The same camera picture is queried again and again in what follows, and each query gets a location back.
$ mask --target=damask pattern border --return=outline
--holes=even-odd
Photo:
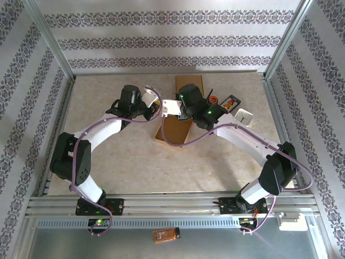
[[[318,0],[318,5],[326,15],[339,38],[345,44],[345,8],[339,0]]]
[[[8,102],[11,100],[14,90],[17,88],[19,79],[22,77],[22,73],[24,72],[24,69],[26,68],[26,65],[40,37],[41,34],[38,28],[36,27],[35,23],[32,23],[25,35],[23,42],[20,44],[20,48],[15,54],[13,62],[10,64],[10,67],[7,69],[7,73],[4,75],[4,78],[1,81],[0,120],[6,111],[6,106],[8,106]]]
[[[60,39],[62,50],[154,47],[276,47],[280,36],[171,36]]]
[[[316,32],[309,18],[305,18],[301,23],[300,32],[307,43],[314,60],[317,62],[325,81],[328,83],[330,92],[334,96],[340,111],[345,118],[345,81],[339,73],[339,69],[334,65],[332,57],[326,50],[320,36]]]
[[[307,161],[309,162],[309,165],[313,172],[314,181],[316,182],[316,188],[320,192],[319,193],[320,197],[322,197],[321,202],[325,207],[325,211],[327,212],[328,220],[331,223],[330,226],[331,228],[333,228],[334,237],[338,240],[337,245],[340,246],[340,253],[342,256],[345,257],[344,223],[341,222],[341,215],[337,211],[338,207],[334,205],[335,200],[334,200],[334,197],[332,196],[332,191],[329,189],[329,184],[325,179],[326,177],[323,173],[322,167],[320,166],[319,158],[315,152],[314,144],[311,141],[305,121],[298,107],[297,100],[294,97],[290,82],[287,78],[286,72],[281,63],[278,65],[276,69],[276,74],[280,81],[292,118],[295,122],[295,126],[300,136],[300,140],[303,144],[303,150],[307,157]],[[278,101],[277,94],[274,88],[273,88],[273,92]]]
[[[15,232],[14,228],[18,223],[20,211],[24,209],[23,202],[25,200],[27,189],[30,185],[31,176],[36,165],[39,150],[44,140],[45,133],[49,125],[49,120],[64,78],[65,74],[63,73],[62,69],[59,68],[54,78],[54,83],[48,95],[47,102],[44,105],[44,110],[37,126],[36,134],[33,137],[33,142],[31,143],[31,147],[25,161],[25,166],[23,167],[23,171],[18,181],[18,186],[16,187],[16,194],[13,196],[13,200],[8,211],[8,217],[5,219],[4,227],[1,230],[0,258],[6,258],[6,252],[8,251],[9,245],[12,241],[12,234]]]
[[[6,185],[6,179],[12,169],[14,158],[19,150],[20,143],[22,143],[24,132],[26,131],[26,127],[39,97],[40,90],[43,87],[53,60],[54,55],[51,50],[47,48],[37,68],[36,75],[33,78],[29,91],[26,94],[23,106],[19,111],[18,119],[15,121],[15,125],[12,128],[13,131],[10,133],[7,141],[7,145],[4,147],[4,153],[1,155],[0,160],[0,194],[2,194],[2,189]]]
[[[266,66],[271,57],[264,56],[204,56],[204,57],[140,57],[140,58],[85,58],[69,59],[73,69],[107,67],[157,67],[157,66]]]
[[[333,132],[333,127],[330,125],[325,109],[322,107],[318,93],[314,89],[307,70],[293,44],[289,46],[286,54],[294,68],[295,75],[301,84],[306,100],[309,103],[315,122],[319,127],[320,134],[324,139],[329,157],[332,158],[332,164],[336,167],[335,171],[339,174],[338,177],[343,183],[343,188],[345,188],[345,155],[342,153],[343,149],[339,147],[340,143]]]
[[[6,40],[12,26],[22,13],[24,5],[21,0],[7,0],[1,7],[0,12],[0,46]]]
[[[50,28],[176,24],[289,24],[293,10],[193,10],[45,15]]]

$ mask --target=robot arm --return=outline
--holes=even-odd
[[[158,96],[149,89],[146,89],[146,93],[141,96],[139,88],[125,85],[121,92],[121,98],[116,100],[106,111],[106,114],[98,120],[105,122],[95,126],[90,133],[83,137],[77,150],[75,187],[84,197],[98,204],[104,203],[106,194],[90,175],[91,153],[99,144],[129,124],[129,122],[120,119],[108,119],[114,117],[134,119],[144,115],[149,120],[158,110],[158,106],[154,104],[157,99]],[[59,178],[72,181],[72,152],[77,139],[87,128],[74,134],[64,132],[58,137],[50,170]]]
[[[296,159],[292,144],[286,142],[280,145],[267,140],[236,120],[225,108],[218,104],[209,105],[194,84],[183,86],[179,94],[181,101],[163,100],[163,116],[184,114],[199,128],[212,131],[246,151],[263,167],[260,176],[236,196],[236,204],[243,213],[261,198],[270,194],[279,195],[294,178],[296,164],[271,148]]]

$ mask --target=black mounting plate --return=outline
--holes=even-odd
[[[109,209],[113,216],[122,216],[124,199],[106,199],[104,207]],[[105,210],[101,210],[98,207],[88,203],[84,199],[80,198],[77,202],[75,209],[76,216],[108,216],[109,214]]]
[[[243,214],[243,212],[240,211],[240,209],[236,205],[236,198],[235,197],[220,197],[218,199],[219,202],[219,211],[220,214]],[[255,204],[253,204],[253,208],[256,207],[258,210],[258,213],[264,213],[266,214],[268,212],[267,209],[267,203],[266,199],[262,198],[258,200]]]

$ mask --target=white wall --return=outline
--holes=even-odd
[[[77,74],[263,72],[299,0],[39,0]]]
[[[345,1],[315,1],[281,60],[273,85],[298,158],[338,257],[345,257]]]
[[[0,9],[0,258],[10,258],[67,78],[23,4],[0,0]]]

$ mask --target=beige floor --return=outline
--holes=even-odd
[[[240,108],[254,114],[250,128],[278,141],[263,85],[257,73],[203,74],[205,94],[214,88],[220,100],[238,97]],[[175,75],[138,74],[80,76],[74,85],[65,131],[79,131],[102,117],[120,97],[125,84],[158,89],[174,98]],[[232,143],[211,135],[178,151],[153,139],[158,121],[130,124],[92,153],[91,175],[106,193],[240,190],[261,172],[257,163]],[[192,126],[189,140],[204,130]],[[55,175],[49,195],[70,194],[69,184]]]

